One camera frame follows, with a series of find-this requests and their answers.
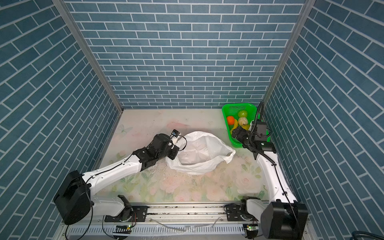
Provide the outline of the pale yellow round fruit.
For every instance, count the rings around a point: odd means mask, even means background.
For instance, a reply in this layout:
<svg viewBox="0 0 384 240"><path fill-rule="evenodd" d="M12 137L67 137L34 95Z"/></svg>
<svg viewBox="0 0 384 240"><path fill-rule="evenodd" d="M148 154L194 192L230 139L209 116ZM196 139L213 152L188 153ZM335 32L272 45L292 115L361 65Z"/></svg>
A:
<svg viewBox="0 0 384 240"><path fill-rule="evenodd" d="M238 124L239 124L239 126L243 126L243 125L249 124L249 122L248 122L247 118L239 118L238 119Z"/></svg>

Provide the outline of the yellow banana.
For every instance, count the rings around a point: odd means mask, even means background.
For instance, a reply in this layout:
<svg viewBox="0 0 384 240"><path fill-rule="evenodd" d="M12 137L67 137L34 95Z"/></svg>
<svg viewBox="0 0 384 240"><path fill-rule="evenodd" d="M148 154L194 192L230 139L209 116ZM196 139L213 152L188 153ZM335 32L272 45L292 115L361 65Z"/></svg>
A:
<svg viewBox="0 0 384 240"><path fill-rule="evenodd" d="M234 125L233 125L233 127L232 127L232 129L231 129L231 133L232 133L238 126L239 126L239 124L238 124L238 120L234 119Z"/></svg>

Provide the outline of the green fruit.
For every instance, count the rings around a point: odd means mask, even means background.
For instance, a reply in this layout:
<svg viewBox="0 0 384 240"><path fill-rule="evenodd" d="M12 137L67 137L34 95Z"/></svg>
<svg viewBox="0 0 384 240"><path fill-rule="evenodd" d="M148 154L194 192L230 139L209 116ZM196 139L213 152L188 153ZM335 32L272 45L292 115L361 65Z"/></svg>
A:
<svg viewBox="0 0 384 240"><path fill-rule="evenodd" d="M248 117L248 112L246 110L240 110L238 112L238 117L239 118L247 118Z"/></svg>

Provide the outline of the green plastic basket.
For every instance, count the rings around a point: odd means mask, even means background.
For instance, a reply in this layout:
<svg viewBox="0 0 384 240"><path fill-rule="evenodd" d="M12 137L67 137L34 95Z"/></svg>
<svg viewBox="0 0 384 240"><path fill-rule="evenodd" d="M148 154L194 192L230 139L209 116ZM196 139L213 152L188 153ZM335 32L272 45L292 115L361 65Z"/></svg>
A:
<svg viewBox="0 0 384 240"><path fill-rule="evenodd" d="M257 149L259 151L274 151L271 142L272 131L262 120L265 104L227 104L222 112L227 124L229 139L235 148Z"/></svg>

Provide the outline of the white plastic bag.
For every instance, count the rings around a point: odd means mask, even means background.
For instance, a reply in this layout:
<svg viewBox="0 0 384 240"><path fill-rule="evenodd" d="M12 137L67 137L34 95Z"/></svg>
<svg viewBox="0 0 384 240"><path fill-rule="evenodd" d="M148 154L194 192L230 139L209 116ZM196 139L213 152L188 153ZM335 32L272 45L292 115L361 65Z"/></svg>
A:
<svg viewBox="0 0 384 240"><path fill-rule="evenodd" d="M189 175L212 172L222 163L230 163L236 150L211 133L195 131L175 141L179 151L172 160L165 158L170 169Z"/></svg>

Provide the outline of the yellow lemon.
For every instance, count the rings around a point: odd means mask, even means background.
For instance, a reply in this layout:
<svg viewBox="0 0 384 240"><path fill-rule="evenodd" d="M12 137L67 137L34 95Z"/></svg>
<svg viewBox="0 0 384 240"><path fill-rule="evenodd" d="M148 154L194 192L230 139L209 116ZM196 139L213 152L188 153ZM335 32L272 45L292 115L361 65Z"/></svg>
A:
<svg viewBox="0 0 384 240"><path fill-rule="evenodd" d="M250 129L251 125L250 124L247 124L247 125L243 125L242 128L245 129L246 131L248 131Z"/></svg>

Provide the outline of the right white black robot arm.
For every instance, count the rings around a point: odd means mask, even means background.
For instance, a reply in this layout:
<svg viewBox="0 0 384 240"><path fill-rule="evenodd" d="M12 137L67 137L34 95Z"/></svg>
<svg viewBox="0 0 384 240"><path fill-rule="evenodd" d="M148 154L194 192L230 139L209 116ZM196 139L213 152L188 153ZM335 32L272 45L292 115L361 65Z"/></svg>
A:
<svg viewBox="0 0 384 240"><path fill-rule="evenodd" d="M299 203L285 180L277 150L267 139L271 135L267 124L254 121L249 130L239 126L232 131L232 138L253 153L265 175L269 203L257 198L242 200L241 210L258 221L266 239L300 240L304 236L308 209Z"/></svg>

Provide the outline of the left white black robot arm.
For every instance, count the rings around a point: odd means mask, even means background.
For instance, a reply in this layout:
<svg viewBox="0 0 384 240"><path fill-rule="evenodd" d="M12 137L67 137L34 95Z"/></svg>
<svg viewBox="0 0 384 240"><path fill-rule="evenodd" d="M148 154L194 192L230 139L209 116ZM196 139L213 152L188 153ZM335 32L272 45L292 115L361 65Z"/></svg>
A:
<svg viewBox="0 0 384 240"><path fill-rule="evenodd" d="M122 222L129 220L133 211L125 196L107 198L96 194L120 179L154 166L158 160L165 157L174 160L180 150L176 145L179 135L177 130L170 135L157 134L148 146L114 164L83 174L68 173L54 197L64 223L73 225L88 215L118 217Z"/></svg>

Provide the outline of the aluminium front rail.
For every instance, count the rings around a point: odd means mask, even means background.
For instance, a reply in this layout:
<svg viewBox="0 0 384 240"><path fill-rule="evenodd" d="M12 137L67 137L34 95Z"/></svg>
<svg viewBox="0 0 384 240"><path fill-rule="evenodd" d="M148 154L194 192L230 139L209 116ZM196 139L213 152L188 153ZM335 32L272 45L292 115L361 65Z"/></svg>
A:
<svg viewBox="0 0 384 240"><path fill-rule="evenodd" d="M85 225L87 228L94 225L118 225L126 226L128 230L133 229L136 225L142 224L159 224L161 226L169 225L196 225L196 226L206 226L209 224L242 224L245 230L243 235L222 235L224 238L229 239L231 236L238 237L242 240L263 240L261 230L257 222L251 221L239 221L239 222L229 222L227 221L227 216L224 211L224 205L227 204L239 204L239 203L226 203L226 202L217 202L217 203L168 203L168 204L132 204L132 206L148 206L148 213L146 220L144 222L123 222L123 223L106 223L104 222L105 216L90 216L88 215L81 221L73 225L61 224L59 230L55 233L55 240L92 240L92 239L106 239L106 240L133 240L136 238L143 239L166 239L168 237L182 237L186 239L188 237L197 237L202 238L208 235L177 235L177 236L152 236L152 237L127 237L127 236L87 236L84 232L80 237L79 236L68 236L67 232L70 227L77 225Z"/></svg>

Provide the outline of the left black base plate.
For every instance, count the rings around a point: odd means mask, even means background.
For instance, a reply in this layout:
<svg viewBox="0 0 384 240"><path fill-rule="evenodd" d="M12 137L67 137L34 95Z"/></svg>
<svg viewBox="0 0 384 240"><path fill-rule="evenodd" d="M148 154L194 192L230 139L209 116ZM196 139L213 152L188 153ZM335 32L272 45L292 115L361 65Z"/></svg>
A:
<svg viewBox="0 0 384 240"><path fill-rule="evenodd" d="M106 223L123 223L123 222L144 222L148 213L148 206L131 206L126 207L116 217L105 216L104 222Z"/></svg>

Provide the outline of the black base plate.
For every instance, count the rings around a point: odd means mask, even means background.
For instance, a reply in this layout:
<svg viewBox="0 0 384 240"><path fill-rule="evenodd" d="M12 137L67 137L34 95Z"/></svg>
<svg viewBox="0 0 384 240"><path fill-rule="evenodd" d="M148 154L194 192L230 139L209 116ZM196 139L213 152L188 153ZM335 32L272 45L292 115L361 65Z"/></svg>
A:
<svg viewBox="0 0 384 240"><path fill-rule="evenodd" d="M131 206L126 207L116 217L105 216L104 222L106 223L123 223L123 222L144 222L148 213L148 206Z"/></svg>
<svg viewBox="0 0 384 240"><path fill-rule="evenodd" d="M251 221L257 222L259 219L255 218L253 215L249 214L246 211L246 207L239 204L227 204L224 205L224 211L227 216L227 221L229 222L239 222L239 221Z"/></svg>

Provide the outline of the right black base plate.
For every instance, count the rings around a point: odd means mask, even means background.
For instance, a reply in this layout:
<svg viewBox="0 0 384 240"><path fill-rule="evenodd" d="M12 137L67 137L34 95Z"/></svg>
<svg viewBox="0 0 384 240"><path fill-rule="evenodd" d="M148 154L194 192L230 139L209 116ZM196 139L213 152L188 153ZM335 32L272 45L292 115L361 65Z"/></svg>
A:
<svg viewBox="0 0 384 240"><path fill-rule="evenodd" d="M253 215L249 214L246 211L246 207L239 204L227 204L224 205L224 211L227 216L227 221L229 222L239 222L239 221L251 221L257 222L259 219L255 218Z"/></svg>

